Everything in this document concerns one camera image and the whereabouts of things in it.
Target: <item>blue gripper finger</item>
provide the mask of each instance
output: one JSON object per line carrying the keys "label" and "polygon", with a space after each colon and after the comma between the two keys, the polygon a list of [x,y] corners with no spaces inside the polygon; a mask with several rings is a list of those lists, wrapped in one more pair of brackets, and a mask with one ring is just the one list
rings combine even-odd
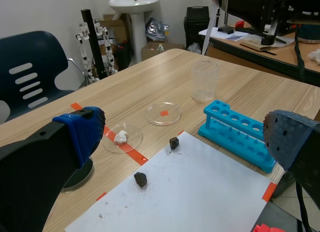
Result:
{"label": "blue gripper finger", "polygon": [[83,167],[98,147],[104,134],[105,120],[105,113],[98,107],[84,107],[52,119],[52,121],[68,126],[78,161],[78,169]]}
{"label": "blue gripper finger", "polygon": [[287,171],[318,122],[300,114],[275,110],[263,122],[263,136],[269,154]]}

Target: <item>plastic beaker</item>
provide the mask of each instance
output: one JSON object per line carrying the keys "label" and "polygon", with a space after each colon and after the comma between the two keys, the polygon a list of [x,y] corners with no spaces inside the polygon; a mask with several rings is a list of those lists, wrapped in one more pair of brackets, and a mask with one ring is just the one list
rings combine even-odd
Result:
{"label": "plastic beaker", "polygon": [[192,67],[192,98],[199,102],[214,99],[220,66],[211,61],[197,62]]}

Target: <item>dark blue chair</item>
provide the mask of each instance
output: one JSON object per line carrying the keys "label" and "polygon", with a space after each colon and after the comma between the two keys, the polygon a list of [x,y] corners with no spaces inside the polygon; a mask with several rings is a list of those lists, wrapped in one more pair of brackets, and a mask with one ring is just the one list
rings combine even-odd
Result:
{"label": "dark blue chair", "polygon": [[61,98],[73,91],[55,86],[56,76],[71,61],[50,33],[37,31],[0,39],[0,100],[10,107],[6,121]]}

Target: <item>dark rock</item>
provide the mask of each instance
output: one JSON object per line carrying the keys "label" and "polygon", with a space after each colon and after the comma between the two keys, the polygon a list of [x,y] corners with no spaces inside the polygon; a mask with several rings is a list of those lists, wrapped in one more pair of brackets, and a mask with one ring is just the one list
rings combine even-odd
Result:
{"label": "dark rock", "polygon": [[147,176],[144,173],[137,172],[134,175],[136,183],[142,188],[147,184]]}
{"label": "dark rock", "polygon": [[176,149],[176,148],[178,147],[178,145],[179,145],[179,140],[178,140],[177,137],[174,137],[174,138],[170,139],[169,143],[170,143],[170,148],[171,148],[172,150],[174,150],[174,149]]}

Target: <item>white sink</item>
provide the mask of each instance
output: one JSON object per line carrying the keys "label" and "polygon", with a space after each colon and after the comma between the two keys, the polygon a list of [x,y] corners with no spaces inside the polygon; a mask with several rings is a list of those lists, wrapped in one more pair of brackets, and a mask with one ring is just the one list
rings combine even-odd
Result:
{"label": "white sink", "polygon": [[109,6],[115,10],[115,17],[130,14],[133,34],[134,59],[141,62],[141,49],[147,44],[144,12],[152,11],[159,0],[110,0]]}
{"label": "white sink", "polygon": [[144,13],[151,11],[159,0],[110,0],[109,6],[118,13]]}

